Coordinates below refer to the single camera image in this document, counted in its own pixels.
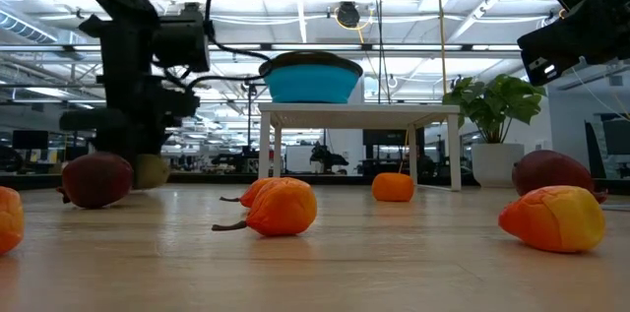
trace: orange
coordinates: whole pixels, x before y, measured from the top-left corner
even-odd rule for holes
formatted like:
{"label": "orange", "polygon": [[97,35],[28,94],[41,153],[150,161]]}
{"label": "orange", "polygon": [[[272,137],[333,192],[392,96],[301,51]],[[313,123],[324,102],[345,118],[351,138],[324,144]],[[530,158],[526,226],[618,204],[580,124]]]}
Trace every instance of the orange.
{"label": "orange", "polygon": [[24,237],[24,210],[20,194],[0,187],[0,255],[18,246]]}

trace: potted plant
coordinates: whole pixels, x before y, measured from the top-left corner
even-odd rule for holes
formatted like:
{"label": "potted plant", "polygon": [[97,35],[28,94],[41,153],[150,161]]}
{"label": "potted plant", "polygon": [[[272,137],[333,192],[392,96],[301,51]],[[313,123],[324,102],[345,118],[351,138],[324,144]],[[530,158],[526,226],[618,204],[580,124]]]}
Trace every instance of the potted plant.
{"label": "potted plant", "polygon": [[511,187],[512,167],[525,154],[522,144],[504,144],[512,120],[530,124],[540,113],[543,87],[502,74],[489,83],[458,81],[442,103],[461,108],[460,127],[468,117],[485,144],[472,146],[472,173],[483,187]]}

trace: white table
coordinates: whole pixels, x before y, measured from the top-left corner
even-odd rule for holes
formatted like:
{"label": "white table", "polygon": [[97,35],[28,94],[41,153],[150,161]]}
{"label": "white table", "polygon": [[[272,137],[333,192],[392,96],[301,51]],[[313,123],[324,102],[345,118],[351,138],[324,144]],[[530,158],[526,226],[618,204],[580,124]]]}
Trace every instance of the white table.
{"label": "white table", "polygon": [[417,183],[417,148],[415,129],[436,121],[447,121],[451,162],[451,189],[462,189],[460,170],[460,135],[457,105],[396,104],[310,104],[261,103],[260,154],[258,177],[269,176],[271,126],[275,129],[274,176],[281,176],[283,129],[367,129],[409,131],[409,172]]}

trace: white planter pot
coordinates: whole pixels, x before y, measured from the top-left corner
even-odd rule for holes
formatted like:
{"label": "white planter pot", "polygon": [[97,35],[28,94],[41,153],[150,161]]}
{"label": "white planter pot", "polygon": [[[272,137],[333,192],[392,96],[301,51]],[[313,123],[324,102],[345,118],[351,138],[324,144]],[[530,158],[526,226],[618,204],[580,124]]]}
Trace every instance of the white planter pot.
{"label": "white planter pot", "polygon": [[525,155],[521,144],[472,145],[472,174],[484,188],[512,188],[512,168]]}

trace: blue bowl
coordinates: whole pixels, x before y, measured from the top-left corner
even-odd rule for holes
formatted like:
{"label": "blue bowl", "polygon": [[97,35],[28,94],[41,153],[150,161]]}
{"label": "blue bowl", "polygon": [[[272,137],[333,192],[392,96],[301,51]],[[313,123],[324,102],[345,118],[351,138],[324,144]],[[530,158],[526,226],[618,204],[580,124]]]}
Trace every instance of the blue bowl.
{"label": "blue bowl", "polygon": [[273,102],[347,103],[363,70],[356,63],[321,51],[282,54],[260,68]]}

